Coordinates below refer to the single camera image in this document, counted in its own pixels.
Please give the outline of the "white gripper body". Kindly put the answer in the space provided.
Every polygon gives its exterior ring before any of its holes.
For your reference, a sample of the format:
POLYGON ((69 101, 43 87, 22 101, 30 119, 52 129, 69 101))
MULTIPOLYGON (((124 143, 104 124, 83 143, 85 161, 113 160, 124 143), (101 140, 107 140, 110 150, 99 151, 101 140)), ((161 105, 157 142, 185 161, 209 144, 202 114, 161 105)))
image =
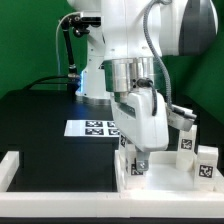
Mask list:
POLYGON ((129 93, 127 103, 117 103, 111 98, 111 108, 116 127, 143 152, 165 150, 169 143, 166 106, 163 96, 157 96, 157 112, 152 115, 151 90, 129 93))

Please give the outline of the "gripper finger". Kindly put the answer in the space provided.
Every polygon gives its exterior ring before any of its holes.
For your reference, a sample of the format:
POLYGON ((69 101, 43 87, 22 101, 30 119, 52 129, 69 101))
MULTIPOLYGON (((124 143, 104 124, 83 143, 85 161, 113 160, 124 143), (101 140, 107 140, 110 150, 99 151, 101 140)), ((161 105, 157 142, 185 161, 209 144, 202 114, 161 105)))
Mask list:
POLYGON ((149 168, 149 154, 146 152, 138 151, 136 153, 136 169, 139 172, 145 172, 149 168))

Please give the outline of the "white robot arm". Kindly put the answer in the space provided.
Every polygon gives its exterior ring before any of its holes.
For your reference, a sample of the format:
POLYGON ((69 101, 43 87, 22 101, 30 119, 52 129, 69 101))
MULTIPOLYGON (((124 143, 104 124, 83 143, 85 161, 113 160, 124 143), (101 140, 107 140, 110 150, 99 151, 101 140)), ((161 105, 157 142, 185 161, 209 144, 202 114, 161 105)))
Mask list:
POLYGON ((67 0, 82 19, 95 13, 104 43, 106 90, 113 119, 136 149, 145 172, 149 155, 168 146, 168 128, 188 130, 195 115, 172 104, 170 76, 161 57, 197 55, 217 35, 212 0, 67 0))

